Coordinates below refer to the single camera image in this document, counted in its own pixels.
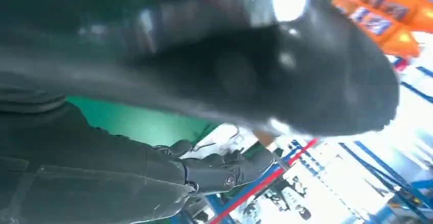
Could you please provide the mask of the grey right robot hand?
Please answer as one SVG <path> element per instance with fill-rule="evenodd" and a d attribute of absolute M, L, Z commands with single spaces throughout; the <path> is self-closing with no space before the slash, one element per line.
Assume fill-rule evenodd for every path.
<path fill-rule="evenodd" d="M 251 183 L 270 151 L 204 159 L 91 126 L 71 95 L 276 136 L 381 131 L 398 77 L 328 0 L 1 0 L 1 223 L 144 223 Z"/>

